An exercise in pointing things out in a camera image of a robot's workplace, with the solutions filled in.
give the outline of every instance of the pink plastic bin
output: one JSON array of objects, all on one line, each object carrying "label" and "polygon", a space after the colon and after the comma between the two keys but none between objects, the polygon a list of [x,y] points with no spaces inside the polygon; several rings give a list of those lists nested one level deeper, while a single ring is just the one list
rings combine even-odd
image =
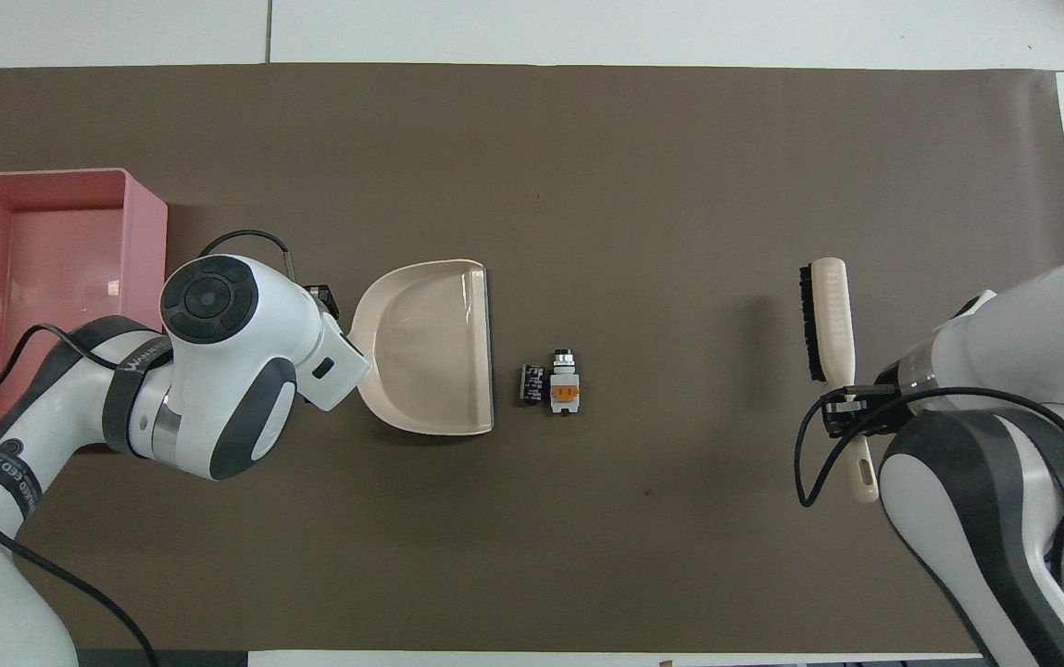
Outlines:
[{"label": "pink plastic bin", "polygon": [[[167,206],[121,168],[0,173],[0,370],[36,322],[105,315],[161,329]],[[0,418],[53,346],[36,333],[0,390]]]}]

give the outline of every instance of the black button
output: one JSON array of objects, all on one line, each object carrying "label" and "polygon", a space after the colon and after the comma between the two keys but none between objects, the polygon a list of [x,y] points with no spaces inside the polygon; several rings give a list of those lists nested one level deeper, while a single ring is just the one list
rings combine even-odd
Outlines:
[{"label": "black button", "polygon": [[313,369],[313,377],[316,377],[318,380],[323,379],[325,374],[330,372],[331,368],[333,368],[333,358],[326,357],[325,360],[321,360],[320,364],[317,364],[315,369]]},{"label": "black button", "polygon": [[162,307],[163,309],[173,309],[182,302],[182,291],[185,291],[185,286],[197,277],[198,271],[195,269],[194,265],[185,265],[181,269],[178,269],[173,277],[168,279],[168,283],[165,283],[165,287],[162,288]]},{"label": "black button", "polygon": [[218,317],[231,300],[231,288],[217,278],[202,277],[185,290],[185,310],[189,315],[203,319]]},{"label": "black button", "polygon": [[168,321],[168,326],[176,334],[180,334],[181,337],[189,338],[211,338],[215,334],[215,328],[210,321],[198,321],[185,315],[185,313],[177,313],[176,316],[171,317]]},{"label": "black button", "polygon": [[252,278],[252,270],[247,264],[234,257],[206,257],[202,261],[202,270],[206,273],[218,273],[232,283],[243,283]]},{"label": "black button", "polygon": [[249,287],[235,287],[235,297],[231,306],[219,320],[228,331],[239,329],[247,321],[248,312],[252,309],[252,290]]}]

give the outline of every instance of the brush handle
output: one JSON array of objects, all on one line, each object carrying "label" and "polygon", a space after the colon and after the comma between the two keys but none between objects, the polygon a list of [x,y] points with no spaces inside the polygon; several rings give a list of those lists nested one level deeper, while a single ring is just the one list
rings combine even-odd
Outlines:
[{"label": "brush handle", "polygon": [[816,344],[825,381],[832,387],[852,384],[857,379],[857,346],[845,262],[838,257],[812,262],[811,287],[815,300]]},{"label": "brush handle", "polygon": [[874,455],[869,452],[869,438],[858,436],[845,448],[845,465],[848,466],[850,488],[857,502],[876,502],[879,497],[878,477],[874,468]]}]

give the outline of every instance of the black cable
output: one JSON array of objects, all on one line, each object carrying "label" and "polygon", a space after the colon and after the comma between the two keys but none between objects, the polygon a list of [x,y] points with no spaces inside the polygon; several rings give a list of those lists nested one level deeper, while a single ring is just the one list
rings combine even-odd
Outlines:
[{"label": "black cable", "polygon": [[20,338],[17,339],[17,345],[14,346],[14,351],[12,351],[12,354],[10,355],[10,361],[6,361],[5,367],[1,368],[0,388],[3,381],[5,381],[5,378],[10,377],[12,369],[16,366],[17,360],[20,358],[20,354],[22,354],[22,351],[24,350],[24,345],[29,343],[29,339],[33,337],[33,334],[36,334],[39,331],[49,331],[50,334],[54,334],[54,336],[57,336],[59,339],[66,343],[71,350],[74,350],[74,352],[81,355],[84,360],[98,364],[98,366],[104,367],[109,370],[116,370],[117,364],[114,364],[101,357],[101,355],[97,355],[96,353],[93,353],[93,351],[87,350],[87,348],[80,345],[79,340],[74,340],[74,337],[71,337],[69,333],[66,333],[66,331],[63,331],[53,324],[46,324],[46,322],[41,322],[41,324],[32,326],[27,329],[24,333],[20,334]]},{"label": "black cable", "polygon": [[[1008,391],[998,391],[997,389],[985,389],[983,387],[938,387],[934,389],[925,389],[921,391],[916,391],[913,394],[908,394],[904,397],[893,398],[893,400],[886,402],[886,404],[879,405],[875,408],[872,413],[867,415],[865,419],[859,421],[857,426],[849,428],[848,432],[841,435],[839,443],[836,443],[836,447],[832,448],[832,451],[828,453],[828,458],[825,460],[822,468],[819,469],[819,473],[816,476],[816,481],[812,483],[811,494],[803,494],[803,473],[801,466],[801,455],[803,452],[803,437],[807,435],[808,423],[811,423],[811,418],[815,417],[815,413],[822,408],[824,405],[829,404],[836,398],[845,396],[845,389],[836,389],[825,394],[822,397],[811,406],[808,414],[803,416],[803,422],[799,426],[799,434],[795,439],[795,490],[799,497],[799,504],[802,506],[812,506],[815,504],[816,498],[819,497],[819,491],[824,489],[825,481],[828,480],[828,473],[832,471],[832,466],[836,464],[836,460],[839,458],[842,452],[848,447],[850,441],[853,441],[858,435],[863,434],[866,430],[874,427],[878,417],[887,413],[888,411],[896,408],[897,406],[903,406],[912,404],[914,401],[925,400],[925,398],[936,398],[936,397],[985,397],[985,398],[996,398],[996,400],[1001,400],[1010,402],[1010,404],[1021,405],[1027,410],[1031,410],[1033,413],[1041,415],[1041,417],[1047,418],[1047,420],[1058,427],[1062,434],[1064,434],[1064,419],[1054,413],[1051,408],[1046,405],[1040,404],[1038,401],[1031,401],[1029,398],[1019,397],[1017,394],[1010,394]],[[1046,465],[1046,469],[1051,474],[1051,479],[1058,482],[1058,473],[1053,471],[1053,466],[1047,461],[1046,455],[1043,452],[1038,452],[1041,458],[1043,458],[1043,464]],[[1061,484],[1057,484],[1058,490],[1062,497],[1062,505],[1064,505],[1064,488]],[[1057,532],[1055,545],[1051,549],[1051,554],[1061,553],[1061,548],[1064,546],[1064,527],[1060,526],[1060,531]],[[1052,562],[1052,566],[1059,562],[1060,558],[1055,557]]]},{"label": "black cable", "polygon": [[206,247],[202,249],[201,253],[198,253],[198,256],[206,256],[213,252],[215,248],[218,248],[219,245],[223,244],[223,241],[235,239],[236,236],[260,236],[261,239],[272,240],[273,244],[281,249],[281,252],[285,254],[285,273],[289,276],[289,280],[292,280],[292,282],[297,283],[297,277],[294,274],[294,255],[289,253],[289,246],[286,246],[285,241],[278,239],[278,237],[273,236],[271,233],[261,231],[261,229],[238,229],[238,231],[235,232],[223,233],[223,235],[219,236],[218,239],[206,244]]},{"label": "black cable", "polygon": [[84,591],[84,594],[90,596],[96,602],[103,604],[104,607],[107,607],[107,611],[114,613],[114,615],[120,619],[120,623],[124,623],[124,628],[128,628],[129,632],[132,633],[134,637],[137,637],[137,641],[140,643],[140,648],[146,651],[146,657],[149,658],[151,666],[161,666],[161,663],[157,660],[157,653],[154,653],[153,647],[149,641],[149,637],[146,637],[146,634],[140,632],[140,627],[137,626],[137,621],[133,620],[128,613],[124,613],[124,611],[120,608],[120,604],[117,604],[114,600],[110,599],[110,597],[103,595],[103,591],[100,591],[99,588],[92,586],[87,582],[83,582],[82,579],[76,578],[74,574],[67,572],[62,567],[50,563],[45,557],[41,557],[39,554],[33,552],[33,550],[27,548],[27,546],[13,540],[9,535],[3,534],[1,529],[0,544],[3,548],[11,550],[12,553],[17,554],[17,556],[23,557],[33,565],[39,566],[43,570],[46,570],[50,574],[54,574],[55,578],[62,579],[63,582],[69,583],[71,586],[79,588],[80,591]]}]

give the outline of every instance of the electronic component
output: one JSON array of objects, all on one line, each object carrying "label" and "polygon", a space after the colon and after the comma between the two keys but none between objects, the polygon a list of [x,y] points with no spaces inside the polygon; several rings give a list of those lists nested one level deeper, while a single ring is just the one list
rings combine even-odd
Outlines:
[{"label": "electronic component", "polygon": [[552,376],[548,378],[549,405],[553,414],[577,413],[582,406],[582,378],[577,374],[573,350],[556,350]]},{"label": "electronic component", "polygon": [[528,405],[535,405],[544,400],[544,371],[543,366],[525,366],[519,371],[519,400]]}]

